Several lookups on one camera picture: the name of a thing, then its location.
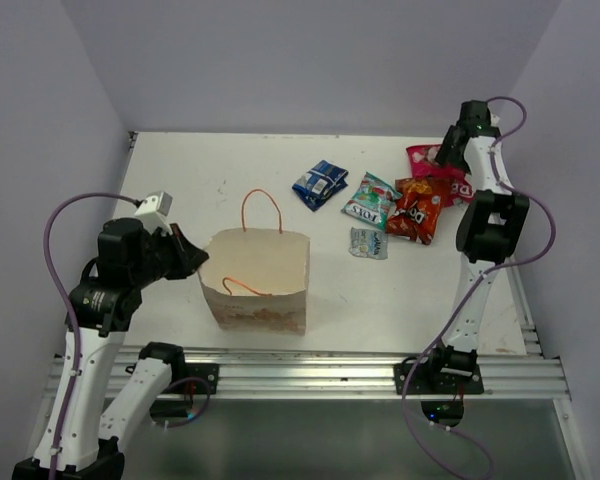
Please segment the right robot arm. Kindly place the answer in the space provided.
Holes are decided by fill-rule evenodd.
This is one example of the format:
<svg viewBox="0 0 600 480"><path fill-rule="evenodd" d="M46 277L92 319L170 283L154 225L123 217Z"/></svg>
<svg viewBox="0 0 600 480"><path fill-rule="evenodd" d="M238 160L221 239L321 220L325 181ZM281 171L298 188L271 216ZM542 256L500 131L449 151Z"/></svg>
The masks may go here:
<svg viewBox="0 0 600 480"><path fill-rule="evenodd" d="M414 374L423 383L419 393L484 392L478 367L480 326L498 268L514 254L530 207L527 196L505 186L507 177L499 171L501 137L488 103L466 101L436 156L439 164L470 176L474 195L456 233L461 263L452 319Z"/></svg>

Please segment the pink snack bag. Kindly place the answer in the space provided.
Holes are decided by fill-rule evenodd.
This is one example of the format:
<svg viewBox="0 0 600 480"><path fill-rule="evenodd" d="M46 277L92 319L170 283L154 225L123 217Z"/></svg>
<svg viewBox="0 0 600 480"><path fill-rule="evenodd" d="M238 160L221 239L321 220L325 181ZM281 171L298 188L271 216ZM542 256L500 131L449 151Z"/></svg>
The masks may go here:
<svg viewBox="0 0 600 480"><path fill-rule="evenodd" d="M470 203L474 190L466 178L466 173L452 165L440 166L435 158L439 145L415 145L406 148L413 177L430 176L451 181L451 192L446 200L446 207Z"/></svg>

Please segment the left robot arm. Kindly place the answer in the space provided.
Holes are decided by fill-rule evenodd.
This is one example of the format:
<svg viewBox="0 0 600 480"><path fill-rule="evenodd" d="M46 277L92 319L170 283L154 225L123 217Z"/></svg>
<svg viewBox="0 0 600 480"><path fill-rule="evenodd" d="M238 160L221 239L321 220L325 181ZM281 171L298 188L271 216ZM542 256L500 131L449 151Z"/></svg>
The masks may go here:
<svg viewBox="0 0 600 480"><path fill-rule="evenodd" d="M190 277L208 253L175 224L147 228L137 218L105 223L97 248L69 295L64 364L47 429L33 456L15 465L15 479L121 478L131 437L156 397L192 380L181 347L151 342L120 393L105 401L143 289Z"/></svg>

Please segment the orange Doritos chip bag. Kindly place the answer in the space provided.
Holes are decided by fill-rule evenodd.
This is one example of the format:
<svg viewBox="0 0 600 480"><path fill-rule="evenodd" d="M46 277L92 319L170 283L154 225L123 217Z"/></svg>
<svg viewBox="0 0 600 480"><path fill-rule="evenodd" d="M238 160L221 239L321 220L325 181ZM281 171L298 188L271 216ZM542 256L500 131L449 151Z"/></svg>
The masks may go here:
<svg viewBox="0 0 600 480"><path fill-rule="evenodd" d="M436 177L401 179L396 181L396 189L402 196L386 221L386 233L430 245L451 194L451 181Z"/></svg>

